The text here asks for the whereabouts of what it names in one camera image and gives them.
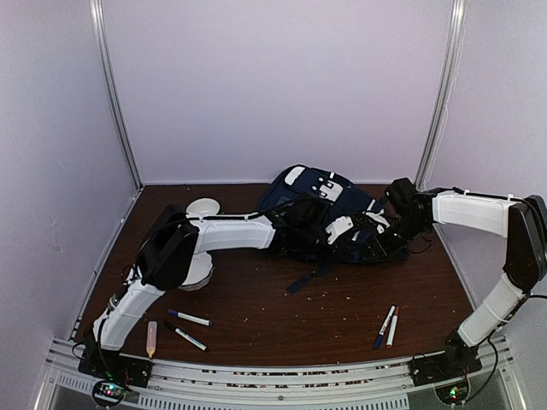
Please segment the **navy blue student backpack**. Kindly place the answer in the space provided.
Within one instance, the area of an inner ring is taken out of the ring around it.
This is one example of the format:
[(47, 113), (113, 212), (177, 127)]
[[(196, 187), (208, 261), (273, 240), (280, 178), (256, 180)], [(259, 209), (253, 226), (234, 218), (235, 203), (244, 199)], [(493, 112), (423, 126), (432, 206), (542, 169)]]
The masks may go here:
[(296, 232), (325, 232), (325, 228), (340, 216), (350, 216), (353, 228), (329, 245), (329, 254), (315, 263), (318, 270), (305, 273), (285, 290), (293, 295), (311, 278), (322, 277), (338, 263), (375, 265), (387, 261), (365, 261), (365, 242), (378, 235), (376, 225), (365, 213), (384, 211), (391, 224), (384, 233), (397, 237), (397, 252), (388, 261), (407, 261), (410, 255), (406, 237), (399, 234), (399, 218), (385, 207), (386, 197), (379, 200), (358, 188), (347, 178), (333, 172), (302, 164), (288, 167), (269, 185), (257, 203), (256, 211), (273, 221), (276, 233), (270, 249), (290, 259), (290, 236)]

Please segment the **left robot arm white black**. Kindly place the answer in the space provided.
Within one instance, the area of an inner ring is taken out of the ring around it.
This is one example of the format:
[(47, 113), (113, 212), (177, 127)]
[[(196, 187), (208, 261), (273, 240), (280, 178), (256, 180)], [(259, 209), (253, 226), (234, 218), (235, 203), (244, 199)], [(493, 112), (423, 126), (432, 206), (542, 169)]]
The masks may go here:
[(132, 328), (166, 292), (185, 284), (199, 286), (212, 271), (213, 251), (323, 252), (329, 246), (328, 209), (310, 195), (252, 214), (189, 216), (167, 207), (141, 244), (122, 287), (85, 330), (86, 361), (103, 378), (117, 378), (123, 370), (118, 354)]

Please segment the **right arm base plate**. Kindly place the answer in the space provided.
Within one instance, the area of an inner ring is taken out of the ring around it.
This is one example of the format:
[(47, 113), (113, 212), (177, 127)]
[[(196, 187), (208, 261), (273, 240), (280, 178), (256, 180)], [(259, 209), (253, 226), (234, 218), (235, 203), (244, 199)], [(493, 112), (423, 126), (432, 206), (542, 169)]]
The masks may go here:
[(415, 387), (461, 378), (465, 371), (477, 372), (481, 369), (480, 359), (471, 359), (468, 364), (464, 365), (454, 364), (446, 360), (445, 353), (415, 354), (409, 362), (410, 376)]

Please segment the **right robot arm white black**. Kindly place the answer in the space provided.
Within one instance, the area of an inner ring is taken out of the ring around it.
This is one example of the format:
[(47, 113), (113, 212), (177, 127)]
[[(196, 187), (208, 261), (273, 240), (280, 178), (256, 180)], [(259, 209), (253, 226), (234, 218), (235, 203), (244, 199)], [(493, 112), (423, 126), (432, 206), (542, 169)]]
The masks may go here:
[(546, 274), (546, 205), (541, 196), (489, 196), (457, 188), (419, 191), (407, 178), (393, 181), (385, 199), (397, 218), (364, 245), (370, 261), (388, 261), (435, 224), (489, 232), (506, 240), (497, 284), (446, 340), (438, 369), (453, 378), (470, 366), (478, 346), (509, 322)]

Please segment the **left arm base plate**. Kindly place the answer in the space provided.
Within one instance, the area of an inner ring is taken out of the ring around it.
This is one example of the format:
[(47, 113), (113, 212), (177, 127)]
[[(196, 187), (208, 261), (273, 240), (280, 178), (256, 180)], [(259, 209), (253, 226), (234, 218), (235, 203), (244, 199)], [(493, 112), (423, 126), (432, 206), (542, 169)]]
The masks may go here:
[(95, 378), (107, 379), (125, 387), (146, 388), (150, 380), (150, 360), (125, 356), (110, 350), (84, 351), (78, 371)]

